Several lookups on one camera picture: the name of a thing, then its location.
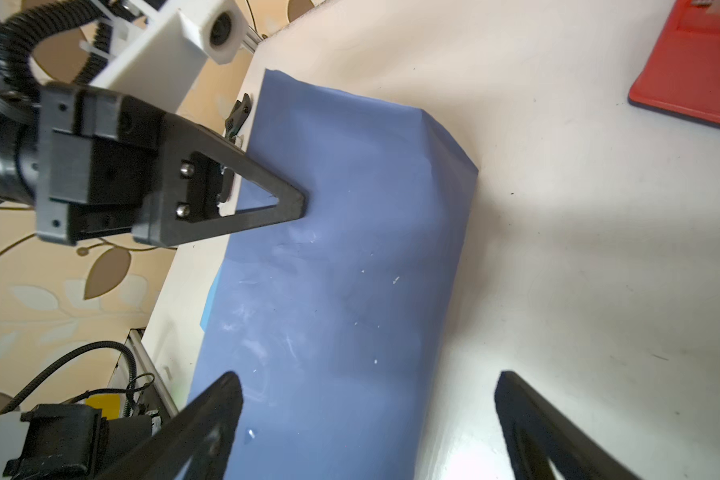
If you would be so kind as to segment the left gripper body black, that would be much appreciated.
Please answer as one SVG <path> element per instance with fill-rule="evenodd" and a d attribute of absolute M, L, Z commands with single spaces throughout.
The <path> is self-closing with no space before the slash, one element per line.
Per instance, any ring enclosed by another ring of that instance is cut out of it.
<path fill-rule="evenodd" d="M 37 236 L 74 246 L 130 232 L 157 159 L 165 114 L 112 90 L 58 82 L 42 88 Z"/>

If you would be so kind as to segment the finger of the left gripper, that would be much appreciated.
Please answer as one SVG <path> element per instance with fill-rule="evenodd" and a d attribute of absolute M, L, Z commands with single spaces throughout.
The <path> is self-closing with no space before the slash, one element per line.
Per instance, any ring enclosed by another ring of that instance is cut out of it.
<path fill-rule="evenodd" d="M 220 206 L 231 198 L 237 179 L 267 192 L 274 202 L 222 214 Z M 131 234 L 141 244 L 175 247 L 297 220 L 306 206 L 304 193 L 228 140 L 167 114 Z"/>

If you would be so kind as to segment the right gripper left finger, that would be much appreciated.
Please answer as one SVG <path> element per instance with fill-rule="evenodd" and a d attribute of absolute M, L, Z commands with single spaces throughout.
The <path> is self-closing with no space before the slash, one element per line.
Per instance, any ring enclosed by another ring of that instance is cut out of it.
<path fill-rule="evenodd" d="M 239 377 L 222 374 L 151 439 L 99 479 L 222 479 L 243 408 Z"/>

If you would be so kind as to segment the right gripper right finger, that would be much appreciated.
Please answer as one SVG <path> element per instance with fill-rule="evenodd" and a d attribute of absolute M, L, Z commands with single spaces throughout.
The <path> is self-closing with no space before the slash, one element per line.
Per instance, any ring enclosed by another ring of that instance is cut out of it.
<path fill-rule="evenodd" d="M 636 477 L 516 372 L 500 374 L 494 401 L 515 478 Z"/>

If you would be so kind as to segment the light blue wrapping paper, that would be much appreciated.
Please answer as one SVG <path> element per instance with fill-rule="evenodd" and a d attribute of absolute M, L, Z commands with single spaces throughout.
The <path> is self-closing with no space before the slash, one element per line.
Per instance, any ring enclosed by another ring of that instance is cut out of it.
<path fill-rule="evenodd" d="M 233 234 L 191 392 L 244 405 L 229 479 L 410 479 L 477 167 L 426 111 L 264 75 L 248 154 L 303 218 Z"/>

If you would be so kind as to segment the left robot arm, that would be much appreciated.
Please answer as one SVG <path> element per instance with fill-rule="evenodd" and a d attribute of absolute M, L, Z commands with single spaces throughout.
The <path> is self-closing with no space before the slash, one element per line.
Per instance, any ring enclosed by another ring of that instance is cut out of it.
<path fill-rule="evenodd" d="M 45 40 L 95 24 L 96 69 L 41 83 Z M 207 61 L 231 62 L 255 32 L 233 1 L 55 1 L 0 20 L 0 204 L 35 212 L 46 242 L 130 234 L 175 247 L 300 219 L 305 195 L 177 110 Z"/>

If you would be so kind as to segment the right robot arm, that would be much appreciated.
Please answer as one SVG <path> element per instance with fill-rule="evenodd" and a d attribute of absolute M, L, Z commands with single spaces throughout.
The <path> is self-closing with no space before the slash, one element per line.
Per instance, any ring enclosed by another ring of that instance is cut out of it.
<path fill-rule="evenodd" d="M 232 371 L 161 427 L 153 416 L 129 411 L 107 419 L 85 402 L 98 390 L 20 411 L 60 367 L 99 349 L 124 356 L 129 381 L 120 392 L 128 409 L 134 409 L 136 393 L 156 384 L 155 374 L 137 372 L 133 352 L 122 343 L 93 342 L 65 354 L 0 410 L 0 479 L 222 478 L 243 409 L 241 382 Z M 494 401 L 515 478 L 634 478 L 517 373 L 501 373 Z"/>

